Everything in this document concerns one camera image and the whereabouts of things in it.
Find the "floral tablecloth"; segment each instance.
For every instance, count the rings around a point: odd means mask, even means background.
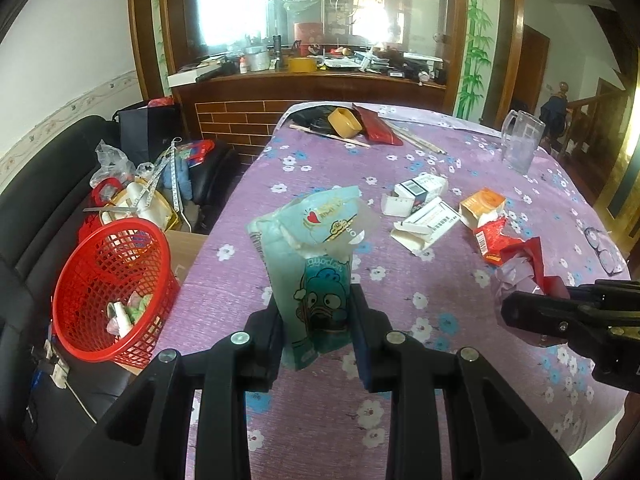
[[[297,196],[353,185],[380,212],[383,193],[423,171],[449,179],[443,198],[453,208],[484,186],[508,197],[507,234],[541,237],[547,275],[557,274],[567,285],[607,277],[583,232],[588,226],[602,229],[602,224],[545,152],[536,152],[529,174],[522,176],[501,163],[496,137],[437,126],[438,115],[425,110],[367,107],[395,118],[423,118],[401,125],[447,155],[408,144],[365,149],[282,125],[204,244],[158,351],[175,348],[187,354],[210,348],[268,304],[269,280],[245,231],[251,219]],[[494,268],[484,263],[461,222],[419,258],[389,236],[397,220],[382,217],[379,232],[357,247],[352,269],[352,281],[362,284],[369,306],[386,312],[395,329],[412,333],[430,348],[477,348],[567,453],[619,412],[626,392],[593,381],[589,360],[565,345],[530,346],[498,326],[488,286]],[[628,274],[618,277],[628,279]],[[246,405],[254,479],[384,478],[390,395],[363,389],[350,346],[302,371],[281,369],[274,389],[247,393]],[[197,397],[192,415],[196,426]],[[188,478],[193,477],[194,444],[191,431]],[[444,478],[450,478],[448,452],[442,453]]]

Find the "wall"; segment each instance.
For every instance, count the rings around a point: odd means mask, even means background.
[[[580,98],[586,56],[552,2],[525,0],[524,22],[550,40],[542,90],[535,113],[537,116],[540,113],[540,106],[549,99],[551,94],[558,91],[558,84],[561,81],[569,84],[569,101]]]
[[[67,104],[80,99],[73,112],[111,118],[140,101],[133,70],[127,0],[29,0],[0,43],[2,165],[12,146]],[[60,126],[48,128],[40,145]],[[23,163],[37,147],[22,153]]]
[[[589,6],[525,0],[524,21],[550,39],[536,114],[560,81],[569,84],[569,101],[594,96],[600,78],[624,89],[615,73],[615,56]]]

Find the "black leather chair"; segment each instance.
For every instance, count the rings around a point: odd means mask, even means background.
[[[117,123],[91,116],[72,124],[0,194],[0,419],[12,438],[30,444],[45,478],[55,477],[93,426],[68,388],[57,388],[45,374],[32,385],[31,349],[42,348],[46,339],[51,297],[77,245],[101,139],[118,146]],[[206,213],[201,232],[220,214],[239,168],[236,152],[216,142],[204,163],[192,169],[194,202]],[[111,362],[89,364],[64,354],[68,383],[99,418],[131,374]]]

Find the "glass window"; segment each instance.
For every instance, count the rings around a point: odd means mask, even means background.
[[[369,48],[391,43],[436,55],[447,0],[197,0],[200,33],[211,52],[251,44],[302,43],[302,55],[322,47]]]

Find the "decorative wall border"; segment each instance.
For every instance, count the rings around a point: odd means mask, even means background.
[[[0,157],[0,192],[42,146],[104,100],[138,84],[136,71],[124,73],[89,90],[53,112]]]

